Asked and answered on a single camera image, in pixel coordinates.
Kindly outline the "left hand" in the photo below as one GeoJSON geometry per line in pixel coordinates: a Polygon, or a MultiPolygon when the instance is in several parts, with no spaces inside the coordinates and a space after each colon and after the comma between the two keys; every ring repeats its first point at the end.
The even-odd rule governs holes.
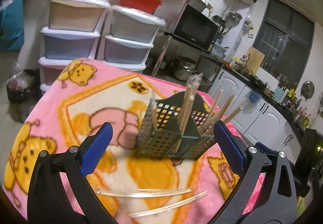
{"type": "Polygon", "coordinates": [[[118,224],[132,224],[132,219],[128,214],[128,208],[122,204],[114,215],[114,219],[118,224]]]}

